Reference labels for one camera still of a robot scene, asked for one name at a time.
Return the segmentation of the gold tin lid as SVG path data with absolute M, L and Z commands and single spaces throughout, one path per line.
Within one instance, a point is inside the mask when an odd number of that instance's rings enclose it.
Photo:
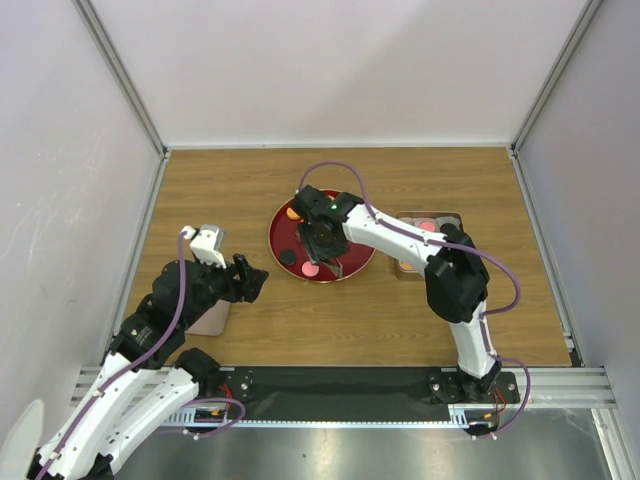
M 187 329 L 187 333 L 210 337 L 220 336 L 225 330 L 230 306 L 231 304 L 227 301 L 218 301 Z

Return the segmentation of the steel serving tongs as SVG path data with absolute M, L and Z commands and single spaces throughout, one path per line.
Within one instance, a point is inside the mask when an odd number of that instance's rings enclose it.
M 317 274 L 314 279 L 319 282 L 334 282 L 342 280 L 346 276 L 345 268 L 337 258 L 324 261 L 312 260 L 311 264 L 317 268 Z

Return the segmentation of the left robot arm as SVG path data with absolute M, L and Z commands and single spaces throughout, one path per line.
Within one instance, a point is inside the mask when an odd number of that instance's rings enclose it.
M 254 302 L 268 272 L 236 254 L 231 265 L 179 258 L 123 321 L 101 370 L 64 426 L 39 447 L 29 479 L 110 479 L 170 415 L 193 400 L 216 401 L 220 365 L 186 350 L 142 400 L 135 396 L 185 342 L 187 330 L 217 303 Z

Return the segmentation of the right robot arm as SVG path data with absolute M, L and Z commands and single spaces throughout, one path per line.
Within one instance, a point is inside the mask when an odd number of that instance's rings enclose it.
M 425 281 L 430 309 L 448 322 L 457 348 L 462 394 L 482 402 L 497 386 L 501 363 L 494 357 L 481 318 L 487 311 L 489 274 L 471 238 L 450 227 L 428 232 L 393 218 L 343 192 L 335 199 L 307 185 L 291 208 L 302 219 L 298 236 L 314 263 L 330 264 L 352 245 L 364 245 L 409 264 Z

